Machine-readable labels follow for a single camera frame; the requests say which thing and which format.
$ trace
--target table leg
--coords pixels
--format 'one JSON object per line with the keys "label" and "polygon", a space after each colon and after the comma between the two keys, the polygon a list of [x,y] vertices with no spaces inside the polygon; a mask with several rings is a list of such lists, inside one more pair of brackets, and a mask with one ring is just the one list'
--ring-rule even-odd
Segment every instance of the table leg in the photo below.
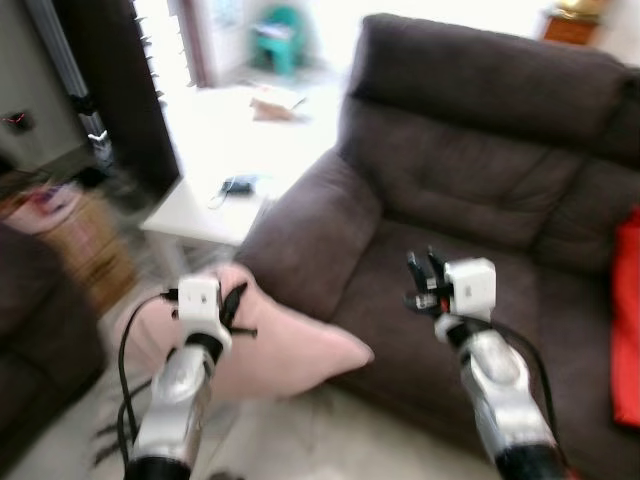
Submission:
{"label": "table leg", "polygon": [[146,232],[146,237],[153,256],[160,264],[165,280],[170,282],[171,286],[176,286],[178,279],[189,273],[179,240],[157,232]]}

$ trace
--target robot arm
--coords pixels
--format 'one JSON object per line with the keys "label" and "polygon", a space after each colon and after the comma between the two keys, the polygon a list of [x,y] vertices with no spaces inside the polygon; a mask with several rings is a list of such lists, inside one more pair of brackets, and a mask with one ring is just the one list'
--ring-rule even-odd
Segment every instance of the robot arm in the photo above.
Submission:
{"label": "robot arm", "polygon": [[151,384],[151,404],[142,420],[125,480],[188,480],[196,461],[202,418],[211,400],[210,380],[219,359],[231,350],[230,326],[246,285],[227,298],[222,314],[220,283],[212,277],[184,277],[178,285],[178,318],[184,345],[170,355]]}
{"label": "robot arm", "polygon": [[554,435],[529,389],[522,356],[494,330],[495,268],[486,259],[443,263],[429,254],[429,269],[409,254],[417,295],[405,304],[435,318],[438,339],[458,353],[462,383],[473,403],[482,443],[505,480],[571,478]]}

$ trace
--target pink pillow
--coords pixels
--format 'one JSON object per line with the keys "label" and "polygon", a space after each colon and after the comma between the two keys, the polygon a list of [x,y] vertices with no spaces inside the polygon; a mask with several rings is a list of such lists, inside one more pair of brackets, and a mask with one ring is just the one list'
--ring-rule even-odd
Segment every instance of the pink pillow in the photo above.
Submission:
{"label": "pink pillow", "polygon": [[[216,368],[214,399],[291,396],[373,360],[371,349],[350,333],[276,303],[243,266],[223,265],[211,274],[220,279],[222,298],[233,287],[248,283],[233,325],[258,330],[255,339],[233,337],[231,353]],[[131,328],[127,358],[137,360],[149,373],[158,371],[181,337],[180,322],[171,318],[171,310],[170,303],[153,301]],[[128,317],[116,324],[117,343]]]}

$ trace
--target sofa backrest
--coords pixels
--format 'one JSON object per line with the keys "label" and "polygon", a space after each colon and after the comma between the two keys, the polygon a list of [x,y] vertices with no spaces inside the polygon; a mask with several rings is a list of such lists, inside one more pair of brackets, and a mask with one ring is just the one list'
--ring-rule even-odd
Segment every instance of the sofa backrest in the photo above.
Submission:
{"label": "sofa backrest", "polygon": [[636,81],[594,50],[374,15],[337,149],[390,217],[601,272],[640,202]]}

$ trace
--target teal chair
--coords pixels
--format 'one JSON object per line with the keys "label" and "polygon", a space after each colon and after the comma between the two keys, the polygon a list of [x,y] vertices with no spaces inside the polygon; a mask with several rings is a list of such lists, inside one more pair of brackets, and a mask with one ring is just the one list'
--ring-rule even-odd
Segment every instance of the teal chair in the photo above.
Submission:
{"label": "teal chair", "polygon": [[279,75],[292,76],[296,65],[302,61],[304,47],[304,31],[300,14],[292,7],[276,6],[267,11],[261,25],[285,25],[291,29],[288,38],[276,38],[263,34],[257,29],[254,32],[255,64],[265,67],[269,56],[274,69]]}

